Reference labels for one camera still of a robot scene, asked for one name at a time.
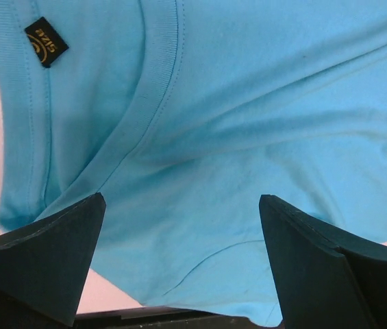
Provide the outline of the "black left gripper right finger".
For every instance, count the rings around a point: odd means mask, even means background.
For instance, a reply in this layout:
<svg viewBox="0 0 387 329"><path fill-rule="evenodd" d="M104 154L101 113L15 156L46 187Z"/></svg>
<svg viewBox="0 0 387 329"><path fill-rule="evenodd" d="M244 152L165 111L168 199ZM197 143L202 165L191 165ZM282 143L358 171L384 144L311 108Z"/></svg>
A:
<svg viewBox="0 0 387 329"><path fill-rule="evenodd" d="M387 328L387 246L274 195L259 210L285 328Z"/></svg>

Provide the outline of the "cyan t shirt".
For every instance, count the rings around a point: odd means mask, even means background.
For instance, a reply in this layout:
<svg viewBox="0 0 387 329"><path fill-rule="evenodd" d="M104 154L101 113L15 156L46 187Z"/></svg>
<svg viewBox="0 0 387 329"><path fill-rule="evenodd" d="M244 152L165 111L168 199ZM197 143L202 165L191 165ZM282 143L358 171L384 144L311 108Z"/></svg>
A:
<svg viewBox="0 0 387 329"><path fill-rule="evenodd" d="M282 320L258 204L387 241L387 1L0 1L0 227L99 192L146 306Z"/></svg>

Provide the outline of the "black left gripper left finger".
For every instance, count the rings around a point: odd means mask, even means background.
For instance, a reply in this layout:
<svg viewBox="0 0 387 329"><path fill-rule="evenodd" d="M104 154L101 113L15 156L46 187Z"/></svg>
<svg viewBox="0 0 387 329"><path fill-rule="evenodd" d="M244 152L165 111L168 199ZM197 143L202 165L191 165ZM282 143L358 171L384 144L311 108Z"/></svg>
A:
<svg viewBox="0 0 387 329"><path fill-rule="evenodd" d="M72 328L105 200L95 193L0 235L0 328Z"/></svg>

